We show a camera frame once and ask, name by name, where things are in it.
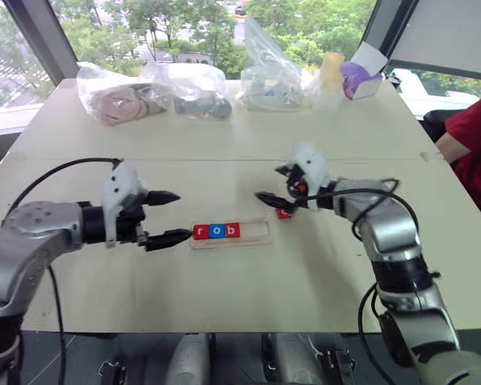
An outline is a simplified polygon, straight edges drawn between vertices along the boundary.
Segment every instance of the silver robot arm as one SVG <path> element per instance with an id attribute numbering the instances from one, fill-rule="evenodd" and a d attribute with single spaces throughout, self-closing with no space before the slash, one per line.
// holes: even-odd
<path id="1" fill-rule="evenodd" d="M 0 383 L 8 383 L 10 370 L 17 366 L 23 316 L 50 263 L 84 244 L 134 242 L 146 251 L 176 245 L 192 233 L 174 229 L 150 236 L 141 221 L 143 205 L 178 199 L 171 192 L 146 190 L 135 170 L 122 162 L 105 184 L 103 206 L 32 202 L 7 216 L 0 228 Z"/>
<path id="2" fill-rule="evenodd" d="M 386 308 L 378 318 L 394 361 L 414 367 L 427 384 L 481 385 L 481 357 L 460 350 L 434 275 L 422 257 L 415 219 L 402 204 L 388 198 L 387 183 L 331 181 L 324 157 L 304 143 L 295 147 L 291 161 L 277 171 L 288 178 L 289 194 L 296 200 L 258 192 L 264 203 L 288 213 L 297 207 L 332 209 L 356 224 Z"/>

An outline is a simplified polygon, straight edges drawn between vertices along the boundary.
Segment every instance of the plastic bag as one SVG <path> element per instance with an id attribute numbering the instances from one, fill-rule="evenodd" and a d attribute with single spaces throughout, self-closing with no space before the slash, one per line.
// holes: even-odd
<path id="1" fill-rule="evenodd" d="M 226 95 L 224 72 L 199 63 L 149 63 L 139 76 L 152 84 L 163 108 L 196 119 L 227 119 L 232 105 Z"/>
<path id="2" fill-rule="evenodd" d="M 238 101 L 250 110 L 297 111 L 306 107 L 308 71 L 287 59 L 251 17 L 245 21 L 245 42 L 250 63 L 240 73 Z M 305 82 L 303 71 L 308 74 Z"/>
<path id="3" fill-rule="evenodd" d="M 156 102 L 157 92 L 164 90 L 154 89 L 149 82 L 108 71 L 93 63 L 81 62 L 79 67 L 80 101 L 87 113 L 100 123 L 113 126 L 164 111 Z"/>

